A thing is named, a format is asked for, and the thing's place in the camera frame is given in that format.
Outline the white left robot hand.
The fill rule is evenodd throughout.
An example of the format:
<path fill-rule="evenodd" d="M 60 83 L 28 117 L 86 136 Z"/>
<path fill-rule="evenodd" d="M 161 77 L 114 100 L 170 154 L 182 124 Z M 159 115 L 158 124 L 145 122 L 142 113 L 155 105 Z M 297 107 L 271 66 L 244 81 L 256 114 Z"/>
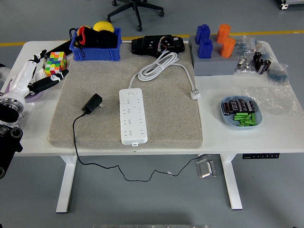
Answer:
<path fill-rule="evenodd" d="M 36 71 L 37 64 L 42 58 L 45 57 L 46 52 L 46 50 L 42 50 L 40 54 L 34 55 L 32 59 L 28 60 L 28 62 L 24 64 L 20 72 L 13 80 L 9 91 L 3 94 L 1 98 L 16 99 L 20 101 L 30 92 L 37 94 L 55 86 L 64 79 L 69 72 L 68 69 L 64 69 L 59 73 L 47 76 L 34 82 L 32 85 L 30 84 L 30 81 L 32 80 Z"/>

